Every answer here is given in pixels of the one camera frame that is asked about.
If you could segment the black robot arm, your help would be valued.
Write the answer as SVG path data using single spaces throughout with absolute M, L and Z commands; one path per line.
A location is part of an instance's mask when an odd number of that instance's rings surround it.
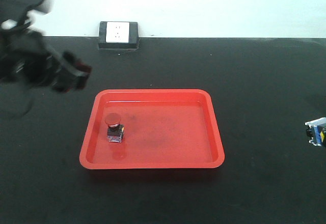
M 82 90 L 91 74 L 71 52 L 58 53 L 43 35 L 30 29 L 29 12 L 48 13 L 46 0 L 1 0 L 1 82 L 51 87 L 57 92 Z

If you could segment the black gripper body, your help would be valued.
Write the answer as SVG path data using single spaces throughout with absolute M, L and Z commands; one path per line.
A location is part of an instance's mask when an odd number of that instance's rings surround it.
M 92 67 L 73 53 L 59 54 L 36 31 L 1 31 L 1 82 L 50 87 L 56 92 L 82 90 Z

